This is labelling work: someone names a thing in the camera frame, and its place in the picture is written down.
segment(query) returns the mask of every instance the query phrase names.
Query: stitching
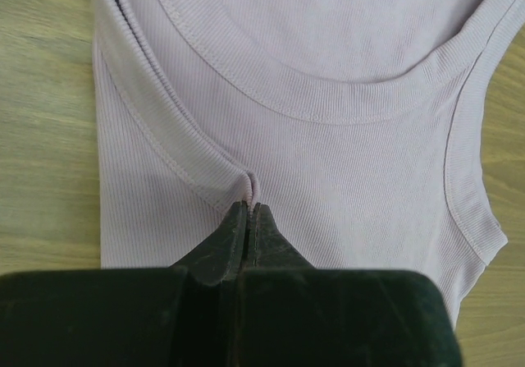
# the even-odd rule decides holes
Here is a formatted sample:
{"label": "stitching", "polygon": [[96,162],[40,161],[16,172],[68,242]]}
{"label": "stitching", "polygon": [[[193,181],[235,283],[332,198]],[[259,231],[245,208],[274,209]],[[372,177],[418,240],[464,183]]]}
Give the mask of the stitching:
{"label": "stitching", "polygon": [[[482,58],[483,54],[486,51],[486,48],[490,45],[491,41],[493,40],[495,32],[501,27],[501,25],[503,24],[504,21],[507,21],[511,16],[514,15],[514,13],[516,13],[516,12],[518,12],[520,10],[521,7],[515,7],[517,2],[518,2],[518,0],[513,0],[512,1],[512,3],[510,4],[509,8],[507,9],[507,11],[504,13],[504,15],[500,18],[498,23],[495,25],[494,29],[492,30],[491,34],[489,35],[489,37],[488,37],[488,39],[486,41],[485,47],[483,48],[483,50],[480,53],[480,55],[477,57],[476,61],[474,62],[473,66],[472,66],[471,72],[469,73],[469,75],[465,79],[465,82],[463,83],[462,90],[465,87],[465,85],[469,82],[469,79],[472,76],[474,68],[481,61],[481,58]],[[461,111],[459,109],[459,106],[461,106],[461,105],[464,106],[465,105],[465,104],[462,104],[463,102],[464,102],[464,92],[461,92],[459,94],[458,102],[456,103],[456,106],[455,106],[455,109],[454,109],[452,122],[450,124],[449,137],[448,137],[447,145],[446,145],[446,148],[445,148],[445,201],[447,203],[447,208],[450,211],[452,219],[454,220],[456,226],[458,227],[458,229],[460,230],[461,234],[463,235],[463,238],[468,243],[468,245],[472,248],[472,250],[476,253],[476,256],[481,260],[481,262],[487,266],[488,263],[483,258],[484,254],[485,254],[483,252],[484,250],[478,245],[478,243],[476,241],[476,238],[473,237],[473,235],[472,235],[470,229],[468,228],[468,226],[465,225],[465,222],[463,221],[463,215],[459,212],[459,210],[457,208],[457,205],[455,203],[455,198],[454,198],[454,192],[453,192],[453,188],[452,188],[452,181],[451,181],[451,178],[450,178],[451,177],[451,175],[450,175],[450,166],[451,166],[451,164],[450,164],[450,151],[452,149],[454,149],[453,147],[456,146],[455,143],[453,142],[454,141],[455,131],[456,131],[456,128],[454,127],[454,119],[457,117],[456,113]],[[470,173],[470,175],[469,175],[469,180],[471,182],[475,182],[475,179],[476,178],[475,178],[475,176],[473,174],[473,171],[472,171]],[[491,218],[493,217],[493,214],[491,212],[487,212],[484,207],[483,207],[483,211],[486,212]]]}
{"label": "stitching", "polygon": [[[425,97],[421,98],[421,100],[419,101],[416,101],[413,105],[407,106],[406,108],[402,108],[398,111],[394,111],[394,112],[383,111],[383,112],[379,112],[371,116],[345,118],[343,121],[341,120],[337,121],[337,120],[334,120],[332,117],[322,117],[317,114],[312,114],[309,112],[301,112],[300,110],[283,108],[281,105],[279,105],[275,101],[268,99],[268,98],[264,98],[262,94],[260,94],[257,90],[253,89],[252,87],[247,87],[242,82],[239,82],[239,80],[235,77],[235,73],[232,72],[224,63],[220,62],[216,58],[216,56],[213,54],[212,51],[204,47],[195,38],[192,30],[183,21],[180,13],[176,10],[171,0],[158,0],[158,1],[161,4],[161,7],[164,8],[165,13],[167,14],[169,20],[171,21],[175,29],[182,31],[184,33],[182,37],[186,39],[189,45],[195,50],[197,55],[201,59],[203,59],[203,61],[205,61],[208,65],[210,65],[210,67],[212,67],[214,70],[217,70],[217,68],[222,69],[223,71],[221,71],[220,74],[223,74],[224,77],[228,81],[230,81],[231,84],[234,86],[234,88],[236,88],[239,92],[249,96],[249,98],[251,96],[251,98],[255,99],[255,101],[259,102],[264,107],[268,108],[269,110],[273,112],[277,112],[280,115],[284,115],[284,116],[291,117],[293,119],[297,119],[297,120],[305,121],[305,122],[321,123],[323,125],[349,125],[349,124],[358,125],[358,124],[365,124],[365,123],[382,122],[385,120],[390,120],[395,117],[399,117],[405,114],[406,112],[413,111],[415,108],[420,107],[422,103],[425,103],[428,97],[431,96],[431,93],[428,93]],[[201,55],[201,53],[206,53],[209,59],[204,58]],[[439,89],[440,87],[448,83],[449,81],[442,81],[441,84],[439,84],[436,88]]]}
{"label": "stitching", "polygon": [[[96,23],[96,26],[98,27],[98,31],[102,32],[103,29],[100,26],[99,23]],[[103,34],[98,35],[98,42],[100,44],[100,47],[102,49],[103,53],[107,53],[107,45],[106,40],[103,37]],[[195,194],[197,194],[200,198],[202,198],[204,201],[206,201],[209,205],[212,206],[216,211],[219,213],[223,213],[222,209],[219,209],[219,202],[214,201],[208,193],[204,191],[203,188],[199,186],[197,182],[182,168],[180,165],[175,162],[171,156],[166,152],[166,150],[162,147],[162,145],[154,138],[154,136],[151,134],[151,131],[146,127],[144,124],[144,120],[140,117],[140,115],[135,111],[133,106],[130,105],[132,101],[130,100],[130,96],[128,95],[127,91],[113,79],[114,70],[112,70],[111,66],[103,59],[104,64],[106,65],[109,72],[109,77],[113,83],[113,85],[116,88],[117,93],[121,97],[122,102],[125,104],[127,112],[133,117],[135,120],[135,123],[139,127],[140,131],[142,132],[144,138],[148,141],[149,145],[153,148],[155,153],[160,157],[160,159],[183,181],[186,182],[186,184],[189,185],[189,187],[194,190]]]}

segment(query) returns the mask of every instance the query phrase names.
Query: wood grain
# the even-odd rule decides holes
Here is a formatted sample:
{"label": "wood grain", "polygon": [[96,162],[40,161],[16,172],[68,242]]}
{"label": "wood grain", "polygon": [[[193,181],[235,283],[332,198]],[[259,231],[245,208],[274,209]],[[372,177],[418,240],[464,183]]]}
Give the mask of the wood grain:
{"label": "wood grain", "polygon": [[[0,273],[99,266],[90,0],[0,0]],[[486,98],[482,162],[509,244],[462,305],[466,366],[525,365],[525,30]]]}

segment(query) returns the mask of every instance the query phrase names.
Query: ribbed fabric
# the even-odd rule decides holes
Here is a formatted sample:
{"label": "ribbed fabric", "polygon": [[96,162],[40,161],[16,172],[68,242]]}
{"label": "ribbed fabric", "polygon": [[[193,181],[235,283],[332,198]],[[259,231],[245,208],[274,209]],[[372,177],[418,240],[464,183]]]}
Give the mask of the ribbed fabric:
{"label": "ribbed fabric", "polygon": [[486,87],[525,0],[93,0],[103,267],[268,204],[319,268],[430,277],[455,324],[507,242]]}

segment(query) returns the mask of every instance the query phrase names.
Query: neckline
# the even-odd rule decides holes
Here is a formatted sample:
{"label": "neckline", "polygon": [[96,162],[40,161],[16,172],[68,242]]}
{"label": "neckline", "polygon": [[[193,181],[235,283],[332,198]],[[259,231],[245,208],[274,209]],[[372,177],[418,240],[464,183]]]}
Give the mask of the neckline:
{"label": "neckline", "polygon": [[483,0],[452,39],[402,76],[375,83],[309,76],[257,45],[220,0],[159,0],[170,22],[217,73],[274,112],[324,124],[377,122],[425,102],[469,67],[514,0]]}

